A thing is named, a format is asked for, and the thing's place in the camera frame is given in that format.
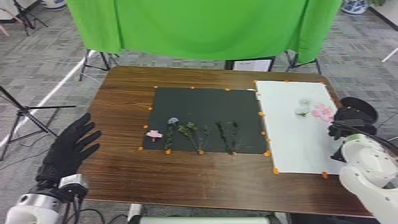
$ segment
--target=flower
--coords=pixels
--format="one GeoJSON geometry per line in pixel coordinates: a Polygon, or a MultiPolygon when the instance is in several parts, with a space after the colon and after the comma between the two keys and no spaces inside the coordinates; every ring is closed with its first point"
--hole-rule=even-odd
{"type": "Polygon", "coordinates": [[[321,103],[316,104],[316,106],[314,106],[314,109],[312,109],[312,115],[314,115],[314,117],[318,117],[326,123],[332,122],[332,116],[334,116],[332,108],[330,108],[330,107],[325,107],[325,105],[323,105],[321,103]]]}
{"type": "Polygon", "coordinates": [[[156,138],[161,138],[163,137],[163,135],[158,133],[158,130],[151,130],[145,133],[145,136],[152,138],[152,141],[156,140],[156,138]]]}
{"type": "Polygon", "coordinates": [[[170,124],[170,125],[174,125],[175,123],[177,123],[177,118],[175,117],[172,117],[170,119],[168,119],[168,121],[167,121],[167,124],[170,124]]]}

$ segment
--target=cable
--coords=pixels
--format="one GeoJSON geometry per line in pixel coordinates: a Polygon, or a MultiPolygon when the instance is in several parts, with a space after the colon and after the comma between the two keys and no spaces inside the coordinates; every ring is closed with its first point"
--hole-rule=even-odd
{"type": "Polygon", "coordinates": [[[78,209],[78,205],[76,205],[76,201],[72,199],[72,215],[74,215],[74,224],[78,224],[78,219],[80,219],[80,209],[78,209]]]}
{"type": "Polygon", "coordinates": [[[127,218],[127,216],[126,216],[124,214],[117,215],[117,216],[110,219],[108,224],[111,224],[111,223],[113,223],[113,221],[117,220],[117,218],[119,218],[119,217],[127,218]]]}
{"type": "Polygon", "coordinates": [[[65,224],[67,222],[69,210],[71,210],[71,203],[65,204],[65,213],[64,213],[62,222],[60,222],[62,224],[65,224]]]}
{"type": "Polygon", "coordinates": [[[39,157],[46,152],[48,152],[49,149],[46,149],[39,154],[35,154],[33,156],[28,156],[26,158],[23,158],[21,160],[17,160],[14,163],[10,163],[8,165],[5,165],[1,168],[0,168],[0,171],[5,170],[10,166],[14,166],[17,163],[21,163],[24,160],[39,157]]]}
{"type": "MultiPolygon", "coordinates": [[[[99,216],[101,224],[106,224],[103,213],[94,208],[81,209],[78,213],[81,213],[81,212],[94,212],[97,214],[97,216],[99,216]]],[[[74,217],[74,214],[69,216],[65,223],[69,223],[72,217],[74,217]]]]}
{"type": "Polygon", "coordinates": [[[383,124],[387,123],[387,121],[394,118],[394,116],[398,115],[398,112],[392,114],[392,116],[385,119],[385,121],[382,122],[382,124],[378,125],[376,128],[380,128],[383,126],[383,124]]]}
{"type": "Polygon", "coordinates": [[[78,198],[78,219],[76,219],[76,223],[74,224],[78,224],[78,220],[80,220],[81,206],[83,206],[83,198],[78,198]]]}
{"type": "Polygon", "coordinates": [[[26,147],[26,148],[33,147],[35,143],[44,139],[44,137],[46,137],[48,135],[49,135],[49,134],[46,133],[46,135],[42,135],[42,136],[33,140],[33,142],[30,143],[30,145],[24,145],[21,142],[17,142],[17,143],[19,143],[19,146],[21,146],[21,147],[26,147]]]}

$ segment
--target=light stand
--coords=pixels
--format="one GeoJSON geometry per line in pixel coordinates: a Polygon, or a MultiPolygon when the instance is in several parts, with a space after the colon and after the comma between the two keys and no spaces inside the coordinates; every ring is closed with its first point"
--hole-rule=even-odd
{"type": "Polygon", "coordinates": [[[56,116],[60,108],[72,108],[76,106],[26,107],[19,104],[19,102],[16,101],[16,98],[10,96],[7,90],[3,89],[1,86],[0,86],[0,93],[3,94],[3,99],[8,101],[12,106],[17,108],[16,120],[14,120],[12,129],[10,129],[10,133],[8,133],[8,138],[7,138],[7,142],[5,142],[3,152],[1,152],[1,156],[0,156],[0,161],[3,161],[3,156],[5,156],[8,145],[10,145],[12,142],[23,140],[24,138],[37,135],[42,132],[51,134],[53,137],[56,137],[56,134],[49,130],[48,126],[51,124],[51,121],[53,121],[53,118],[56,116]],[[30,110],[40,110],[40,109],[56,109],[46,124],[42,124],[42,122],[39,121],[39,119],[35,118],[35,116],[30,113],[30,110]],[[17,127],[19,120],[23,119],[23,117],[26,117],[30,119],[30,121],[33,122],[33,124],[35,124],[35,126],[39,127],[40,130],[37,130],[35,132],[32,132],[26,135],[23,135],[21,137],[12,138],[14,133],[16,133],[16,127],[17,127]]]}
{"type": "Polygon", "coordinates": [[[319,69],[319,62],[318,62],[318,59],[314,59],[310,62],[307,62],[307,63],[303,63],[303,64],[296,64],[298,54],[294,54],[293,60],[291,60],[291,58],[289,58],[289,53],[287,53],[287,51],[284,51],[284,54],[286,54],[286,56],[287,56],[287,62],[289,62],[289,67],[287,67],[287,69],[286,69],[286,72],[289,72],[291,69],[302,67],[302,65],[307,65],[307,64],[314,63],[314,65],[316,65],[316,69],[318,69],[318,74],[321,75],[321,69],[319,69]]]}
{"type": "Polygon", "coordinates": [[[30,35],[28,34],[28,29],[35,29],[35,21],[42,24],[44,27],[48,27],[48,25],[39,20],[39,18],[33,16],[33,14],[26,11],[26,9],[23,8],[19,2],[16,0],[12,0],[12,2],[14,2],[17,14],[19,14],[19,19],[21,19],[21,22],[23,22],[24,33],[26,33],[26,36],[28,36],[30,35]]]}
{"type": "Polygon", "coordinates": [[[99,56],[101,56],[101,59],[103,59],[103,65],[104,65],[104,68],[94,66],[94,65],[88,65],[88,54],[90,54],[90,49],[85,50],[85,56],[83,56],[83,66],[81,66],[81,72],[80,72],[80,78],[78,78],[78,81],[81,82],[83,80],[83,75],[85,75],[85,69],[87,68],[95,68],[99,69],[101,71],[108,71],[110,70],[110,63],[113,62],[115,65],[117,64],[117,61],[113,59],[113,56],[119,58],[119,55],[117,54],[108,54],[108,60],[106,60],[106,57],[104,57],[104,53],[103,52],[97,52],[99,53],[99,56]]]}

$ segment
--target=gray carpet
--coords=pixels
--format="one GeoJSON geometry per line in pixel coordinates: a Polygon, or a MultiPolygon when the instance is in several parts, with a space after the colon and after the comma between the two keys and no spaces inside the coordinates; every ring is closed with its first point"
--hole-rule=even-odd
{"type": "MultiPolygon", "coordinates": [[[[69,11],[51,12],[37,7],[33,13],[49,27],[44,28],[37,25],[32,36],[24,37],[21,25],[5,24],[12,37],[7,38],[0,34],[0,85],[26,105],[39,103],[83,57],[83,45],[69,11]]],[[[376,107],[380,122],[398,113],[398,55],[385,63],[380,62],[396,47],[398,32],[374,15],[366,13],[360,16],[348,16],[339,13],[318,57],[321,70],[339,97],[358,97],[376,107]]],[[[138,52],[124,52],[117,60],[120,65],[200,69],[223,68],[223,61],[175,59],[138,52]]],[[[92,57],[90,61],[95,65],[101,65],[97,56],[92,57]]],[[[280,55],[273,71],[284,71],[286,65],[286,58],[280,55]]],[[[303,66],[294,71],[316,72],[314,65],[303,66]]],[[[88,69],[87,75],[83,82],[78,82],[76,75],[72,76],[46,103],[46,105],[76,105],[76,109],[65,109],[58,114],[51,125],[56,132],[87,110],[106,74],[88,69]]],[[[14,111],[14,108],[0,99],[0,140],[8,132],[14,111]]],[[[49,117],[49,111],[39,112],[37,117],[44,120],[49,117]]],[[[398,116],[392,117],[380,128],[380,136],[385,138],[398,136],[396,123],[398,116]]],[[[19,134],[32,130],[33,127],[26,124],[19,134]]],[[[44,137],[35,145],[26,147],[39,137],[12,145],[5,162],[0,163],[0,222],[17,196],[33,184],[32,179],[42,155],[5,169],[1,167],[48,149],[53,141],[51,137],[44,137]]],[[[88,202],[85,206],[99,208],[108,218],[115,214],[126,213],[127,210],[127,205],[104,202],[88,202]]],[[[147,206],[145,214],[154,216],[257,216],[268,213],[147,206]]],[[[81,223],[95,223],[92,221],[94,215],[87,215],[88,218],[81,223]]]]}

